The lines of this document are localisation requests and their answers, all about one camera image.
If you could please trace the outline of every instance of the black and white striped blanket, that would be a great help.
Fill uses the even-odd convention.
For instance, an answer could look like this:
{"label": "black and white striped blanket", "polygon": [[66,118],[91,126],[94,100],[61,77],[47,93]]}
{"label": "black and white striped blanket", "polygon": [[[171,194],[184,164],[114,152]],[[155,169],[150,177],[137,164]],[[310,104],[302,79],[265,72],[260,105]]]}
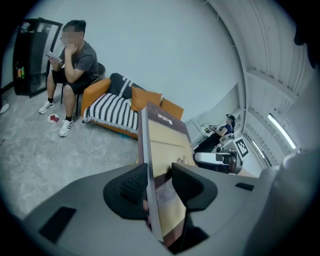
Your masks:
{"label": "black and white striped blanket", "polygon": [[138,112],[132,111],[128,99],[105,93],[83,112],[82,120],[127,130],[138,134]]}

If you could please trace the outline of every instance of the smartphone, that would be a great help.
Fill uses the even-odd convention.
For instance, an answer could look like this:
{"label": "smartphone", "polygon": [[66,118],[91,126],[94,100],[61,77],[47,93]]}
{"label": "smartphone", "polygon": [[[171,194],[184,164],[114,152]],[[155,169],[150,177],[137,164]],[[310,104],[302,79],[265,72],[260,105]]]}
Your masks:
{"label": "smartphone", "polygon": [[53,52],[49,51],[47,54],[46,54],[48,57],[50,58],[53,58],[53,59],[56,59],[59,63],[62,62],[62,59],[60,59],[57,55],[55,55]]}

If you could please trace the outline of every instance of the fluorescent light strip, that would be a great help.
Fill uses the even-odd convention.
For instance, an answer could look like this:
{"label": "fluorescent light strip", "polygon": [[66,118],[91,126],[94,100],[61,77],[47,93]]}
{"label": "fluorescent light strip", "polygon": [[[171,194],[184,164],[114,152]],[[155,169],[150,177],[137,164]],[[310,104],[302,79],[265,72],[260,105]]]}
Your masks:
{"label": "fluorescent light strip", "polygon": [[253,140],[252,142],[253,142],[253,145],[255,145],[256,149],[257,149],[257,150],[259,151],[259,153],[261,154],[261,156],[262,156],[263,158],[265,158],[264,154],[262,154],[260,148],[257,146],[257,144],[255,143],[255,141]]}
{"label": "fluorescent light strip", "polygon": [[281,124],[274,118],[273,115],[268,114],[268,118],[270,119],[270,121],[279,129],[279,131],[282,133],[282,135],[285,137],[285,139],[289,142],[290,146],[295,149],[296,145],[294,144],[294,142],[292,141],[292,139],[289,137],[288,133],[285,131],[285,129],[283,129],[283,127],[281,126]]}

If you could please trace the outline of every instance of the man's hand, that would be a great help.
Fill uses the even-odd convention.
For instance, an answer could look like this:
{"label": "man's hand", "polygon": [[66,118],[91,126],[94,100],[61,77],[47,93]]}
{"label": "man's hand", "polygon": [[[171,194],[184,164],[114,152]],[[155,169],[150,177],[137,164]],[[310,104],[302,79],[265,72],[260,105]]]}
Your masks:
{"label": "man's hand", "polygon": [[64,50],[64,54],[65,55],[72,55],[77,51],[78,47],[75,46],[74,44],[69,44],[65,50]]}
{"label": "man's hand", "polygon": [[48,61],[50,62],[50,64],[51,64],[51,66],[52,66],[54,71],[58,71],[59,70],[60,66],[59,66],[59,62],[58,62],[58,60],[56,58],[49,57]]}

